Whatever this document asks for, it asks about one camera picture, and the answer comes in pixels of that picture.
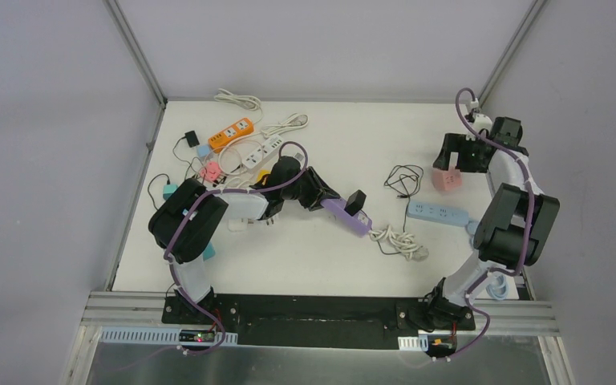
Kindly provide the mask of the pink cube socket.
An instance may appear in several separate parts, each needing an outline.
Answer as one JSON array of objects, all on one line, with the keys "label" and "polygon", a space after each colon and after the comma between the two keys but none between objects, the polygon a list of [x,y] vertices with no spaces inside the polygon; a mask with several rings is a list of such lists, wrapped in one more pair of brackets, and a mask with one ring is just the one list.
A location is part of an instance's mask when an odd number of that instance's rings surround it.
[{"label": "pink cube socket", "polygon": [[432,169],[433,187],[442,193],[452,191],[462,186],[461,171],[455,168],[449,170]]}]

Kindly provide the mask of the purple power strip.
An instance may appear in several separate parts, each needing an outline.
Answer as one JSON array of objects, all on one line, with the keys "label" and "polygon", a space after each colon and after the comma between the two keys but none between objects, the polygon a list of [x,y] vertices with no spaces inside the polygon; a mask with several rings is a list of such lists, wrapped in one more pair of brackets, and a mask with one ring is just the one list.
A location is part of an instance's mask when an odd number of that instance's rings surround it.
[{"label": "purple power strip", "polygon": [[355,214],[349,214],[346,208],[346,201],[342,198],[325,199],[321,206],[334,214],[338,221],[341,221],[352,233],[358,237],[365,237],[372,230],[372,219],[362,210]]}]

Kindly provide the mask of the light blue power strip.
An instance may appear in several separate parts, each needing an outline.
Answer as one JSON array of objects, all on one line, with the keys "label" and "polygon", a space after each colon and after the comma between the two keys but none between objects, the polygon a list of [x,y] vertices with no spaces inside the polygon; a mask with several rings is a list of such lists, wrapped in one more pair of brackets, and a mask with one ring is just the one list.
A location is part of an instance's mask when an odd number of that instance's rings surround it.
[{"label": "light blue power strip", "polygon": [[456,227],[465,227],[470,222],[468,212],[463,209],[420,201],[411,201],[407,205],[406,216]]}]

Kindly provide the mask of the white plug adapter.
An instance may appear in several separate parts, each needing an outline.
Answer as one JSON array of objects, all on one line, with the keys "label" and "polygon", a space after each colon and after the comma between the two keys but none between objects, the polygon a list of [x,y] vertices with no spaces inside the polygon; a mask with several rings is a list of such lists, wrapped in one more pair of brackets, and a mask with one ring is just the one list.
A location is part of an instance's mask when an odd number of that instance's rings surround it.
[{"label": "white plug adapter", "polygon": [[233,232],[233,233],[244,232],[249,227],[249,220],[248,219],[228,220],[227,226],[230,232]]}]

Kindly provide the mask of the teal power strip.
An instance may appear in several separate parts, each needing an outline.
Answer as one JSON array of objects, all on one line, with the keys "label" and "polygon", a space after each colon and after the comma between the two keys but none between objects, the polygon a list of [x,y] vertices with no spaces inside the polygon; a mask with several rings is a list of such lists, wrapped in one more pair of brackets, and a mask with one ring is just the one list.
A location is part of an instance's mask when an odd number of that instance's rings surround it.
[{"label": "teal power strip", "polygon": [[212,243],[208,243],[205,246],[205,249],[203,250],[203,252],[201,254],[201,256],[202,256],[204,261],[207,261],[207,260],[213,258],[215,255],[216,255],[216,250],[213,247]]}]

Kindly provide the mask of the teal usb charger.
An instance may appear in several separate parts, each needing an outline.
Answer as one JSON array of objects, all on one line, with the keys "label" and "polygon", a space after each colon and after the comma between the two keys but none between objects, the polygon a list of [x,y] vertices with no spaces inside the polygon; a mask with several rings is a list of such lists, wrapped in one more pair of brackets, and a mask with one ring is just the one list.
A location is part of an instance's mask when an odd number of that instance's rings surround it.
[{"label": "teal usb charger", "polygon": [[162,188],[162,197],[163,197],[163,199],[165,201],[168,200],[174,194],[174,192],[177,189],[178,189],[178,185],[177,184],[166,184]]}]

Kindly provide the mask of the black square power adapter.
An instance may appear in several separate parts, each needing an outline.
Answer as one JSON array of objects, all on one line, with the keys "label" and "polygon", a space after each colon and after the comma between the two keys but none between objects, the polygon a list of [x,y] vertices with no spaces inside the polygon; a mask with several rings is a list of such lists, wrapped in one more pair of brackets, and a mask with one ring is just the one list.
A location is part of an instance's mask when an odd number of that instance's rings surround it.
[{"label": "black square power adapter", "polygon": [[356,216],[362,209],[367,199],[367,195],[362,190],[357,190],[351,194],[344,205],[344,212],[349,216]]}]

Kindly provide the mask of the yellow white cube socket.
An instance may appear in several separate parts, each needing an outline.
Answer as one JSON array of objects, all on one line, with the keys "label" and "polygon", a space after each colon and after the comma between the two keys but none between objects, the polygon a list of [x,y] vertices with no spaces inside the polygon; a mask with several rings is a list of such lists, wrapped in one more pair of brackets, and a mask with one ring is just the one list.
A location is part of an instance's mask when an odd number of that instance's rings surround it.
[{"label": "yellow white cube socket", "polygon": [[257,177],[257,182],[262,182],[263,179],[270,174],[270,170],[262,169]]}]

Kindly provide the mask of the white cube socket adapter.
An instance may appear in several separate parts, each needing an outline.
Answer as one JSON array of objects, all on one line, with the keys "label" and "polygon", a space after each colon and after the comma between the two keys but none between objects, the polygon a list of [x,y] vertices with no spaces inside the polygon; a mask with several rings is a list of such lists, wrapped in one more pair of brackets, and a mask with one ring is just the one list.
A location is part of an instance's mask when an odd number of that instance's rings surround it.
[{"label": "white cube socket adapter", "polygon": [[272,217],[256,220],[256,222],[259,225],[271,226],[271,225],[275,225],[278,222],[278,218],[279,218],[279,215],[275,214]]}]

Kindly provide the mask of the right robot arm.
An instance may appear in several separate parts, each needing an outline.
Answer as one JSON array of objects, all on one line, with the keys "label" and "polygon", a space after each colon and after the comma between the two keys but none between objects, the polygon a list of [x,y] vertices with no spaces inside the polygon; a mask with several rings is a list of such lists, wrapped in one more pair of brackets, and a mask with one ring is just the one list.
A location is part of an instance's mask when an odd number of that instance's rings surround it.
[{"label": "right robot arm", "polygon": [[543,193],[529,170],[521,122],[498,117],[482,128],[487,120],[474,114],[467,134],[445,134],[433,163],[446,171],[456,154],[455,168],[485,174],[492,194],[473,235],[471,256],[442,278],[425,302],[423,318],[434,329],[471,326],[476,296],[539,259],[560,209],[560,201]]}]

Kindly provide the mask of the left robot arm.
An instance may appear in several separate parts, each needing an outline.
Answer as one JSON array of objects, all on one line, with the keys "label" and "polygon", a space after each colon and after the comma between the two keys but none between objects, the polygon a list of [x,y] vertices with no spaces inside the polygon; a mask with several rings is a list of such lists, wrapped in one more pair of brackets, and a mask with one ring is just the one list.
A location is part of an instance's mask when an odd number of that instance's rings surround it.
[{"label": "left robot arm", "polygon": [[324,200],[339,197],[313,167],[303,167],[292,156],[280,156],[269,174],[249,188],[208,189],[198,181],[184,182],[148,222],[148,231],[164,251],[182,314],[197,325],[212,316],[213,287],[204,253],[225,218],[270,219],[285,201],[315,211]]}]

